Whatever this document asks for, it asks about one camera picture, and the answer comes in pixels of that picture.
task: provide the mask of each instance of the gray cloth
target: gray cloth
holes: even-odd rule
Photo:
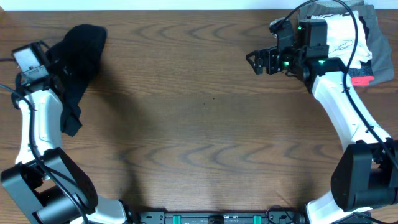
[[[300,10],[298,19],[306,19],[308,16],[319,16],[326,14],[344,14],[347,10],[337,5],[328,5],[313,3],[309,6],[304,6]],[[388,39],[383,36],[380,31],[376,11],[374,6],[365,5],[363,1],[351,1],[350,8],[359,12],[365,20],[366,27],[370,29],[366,44],[368,49],[372,52],[372,71],[374,80],[370,85],[375,85],[380,82],[386,82],[394,78],[394,66],[391,60],[392,49],[388,43]]]

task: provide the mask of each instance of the pile of clothes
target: pile of clothes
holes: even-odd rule
[[[353,85],[368,86],[392,80],[392,49],[380,31],[374,7],[365,5],[363,0],[348,4],[358,24],[358,46],[349,70]],[[329,57],[339,57],[347,65],[353,50],[355,29],[345,8],[335,2],[316,2],[301,8],[298,19],[326,20]]]

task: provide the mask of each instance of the white cloth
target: white cloth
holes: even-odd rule
[[[358,25],[358,46],[350,68],[361,68],[361,62],[366,63],[372,59],[372,52],[366,45],[365,32],[363,31],[363,24],[359,20],[358,11],[353,11],[353,13]],[[351,16],[349,14],[330,14],[311,16],[311,19],[326,20],[328,24],[329,57],[339,57],[347,66],[355,41],[355,28]]]

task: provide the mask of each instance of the brown wooden tabletop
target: brown wooden tabletop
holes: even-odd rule
[[[56,44],[78,24],[107,28],[102,72],[80,102],[83,127],[73,138],[63,135],[64,150],[100,195],[138,210],[298,207],[330,189],[343,151],[300,81],[255,75],[245,60],[276,44],[268,24],[287,13],[6,12],[0,58],[29,42]],[[398,11],[377,14],[398,68]],[[0,82],[14,86],[15,64],[0,68]],[[357,91],[398,139],[398,80]],[[9,96],[0,91],[1,170],[14,165],[21,143],[21,112]],[[395,221],[398,206],[373,214]],[[26,222],[0,187],[0,223]]]

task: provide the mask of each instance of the wood grain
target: wood grain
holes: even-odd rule
[[[73,26],[105,26],[101,74],[80,107],[83,127],[64,136],[68,155],[99,194],[133,208],[170,211],[298,207],[330,188],[343,151],[320,104],[298,80],[255,75],[244,56],[275,44],[268,24],[288,11],[8,12],[0,57]],[[378,11],[397,66],[398,11]],[[1,65],[1,81],[17,73]],[[358,88],[398,138],[398,80]],[[0,91],[0,169],[19,151],[21,115]],[[396,206],[374,211],[398,219]],[[26,223],[0,188],[0,223]]]

